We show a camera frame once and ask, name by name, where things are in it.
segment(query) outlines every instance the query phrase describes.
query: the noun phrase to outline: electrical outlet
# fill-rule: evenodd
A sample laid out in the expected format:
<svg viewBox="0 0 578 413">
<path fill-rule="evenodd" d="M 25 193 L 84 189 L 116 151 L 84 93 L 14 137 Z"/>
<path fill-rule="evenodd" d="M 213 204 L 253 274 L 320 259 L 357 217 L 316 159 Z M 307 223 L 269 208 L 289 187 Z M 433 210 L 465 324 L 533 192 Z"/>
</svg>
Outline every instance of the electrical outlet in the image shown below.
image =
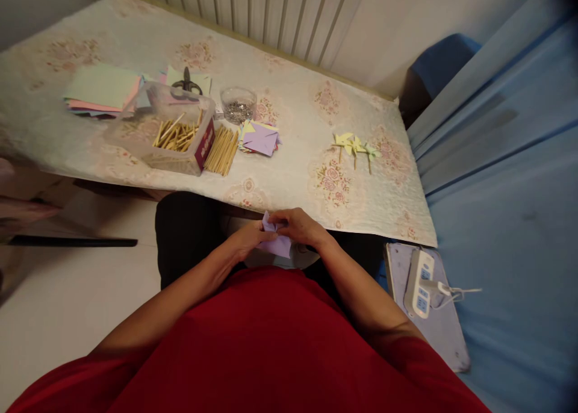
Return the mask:
<svg viewBox="0 0 578 413">
<path fill-rule="evenodd" d="M 420 287 L 420 280 L 431 281 L 434 278 L 434 259 L 426 252 L 416 249 L 411 255 L 408 287 L 405 290 L 403 304 L 410 317 L 421 318 L 429 316 L 431 294 Z"/>
</svg>

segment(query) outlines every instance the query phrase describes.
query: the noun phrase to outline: forearm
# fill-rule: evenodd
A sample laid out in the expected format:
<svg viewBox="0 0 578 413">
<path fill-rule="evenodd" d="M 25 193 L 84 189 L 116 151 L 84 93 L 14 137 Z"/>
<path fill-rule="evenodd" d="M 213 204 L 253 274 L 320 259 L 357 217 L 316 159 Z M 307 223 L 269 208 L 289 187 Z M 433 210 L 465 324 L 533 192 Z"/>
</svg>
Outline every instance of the forearm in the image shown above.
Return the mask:
<svg viewBox="0 0 578 413">
<path fill-rule="evenodd" d="M 119 324 L 92 353 L 125 352 L 154 345 L 189 309 L 212 294 L 239 262 L 227 242 Z"/>
<path fill-rule="evenodd" d="M 384 289 L 328 235 L 317 249 L 360 333 L 372 343 L 402 336 L 424 339 Z"/>
</svg>

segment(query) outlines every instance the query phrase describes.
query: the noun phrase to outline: red shirt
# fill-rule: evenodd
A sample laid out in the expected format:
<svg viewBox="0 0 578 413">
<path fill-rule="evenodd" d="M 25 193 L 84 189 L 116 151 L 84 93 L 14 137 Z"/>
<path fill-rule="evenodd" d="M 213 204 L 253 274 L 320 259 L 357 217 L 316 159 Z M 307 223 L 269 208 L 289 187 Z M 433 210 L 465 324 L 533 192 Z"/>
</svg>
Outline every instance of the red shirt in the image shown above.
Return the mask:
<svg viewBox="0 0 578 413">
<path fill-rule="evenodd" d="M 300 270 L 244 270 L 155 348 L 63 365 L 8 412 L 488 412 L 422 340 L 381 350 Z"/>
</svg>

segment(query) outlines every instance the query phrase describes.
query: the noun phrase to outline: glass cup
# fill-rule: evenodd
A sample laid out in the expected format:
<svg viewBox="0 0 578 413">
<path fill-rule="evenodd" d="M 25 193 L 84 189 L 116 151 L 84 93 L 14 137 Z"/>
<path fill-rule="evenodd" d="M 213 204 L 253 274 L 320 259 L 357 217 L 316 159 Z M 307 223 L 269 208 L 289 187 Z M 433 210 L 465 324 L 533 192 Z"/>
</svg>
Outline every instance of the glass cup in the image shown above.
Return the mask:
<svg viewBox="0 0 578 413">
<path fill-rule="evenodd" d="M 251 90 L 241 87 L 230 87 L 221 90 L 221 104 L 225 119 L 235 125 L 253 118 L 257 96 Z"/>
</svg>

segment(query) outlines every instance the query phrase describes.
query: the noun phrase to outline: radiator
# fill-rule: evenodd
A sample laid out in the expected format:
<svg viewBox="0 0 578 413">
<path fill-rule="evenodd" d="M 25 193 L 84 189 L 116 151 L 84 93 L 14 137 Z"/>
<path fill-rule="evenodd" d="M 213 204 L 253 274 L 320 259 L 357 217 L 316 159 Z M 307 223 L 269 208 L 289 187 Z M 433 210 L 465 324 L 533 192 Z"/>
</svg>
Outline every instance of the radiator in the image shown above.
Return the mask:
<svg viewBox="0 0 578 413">
<path fill-rule="evenodd" d="M 331 69 L 361 0 L 158 0 Z"/>
</svg>

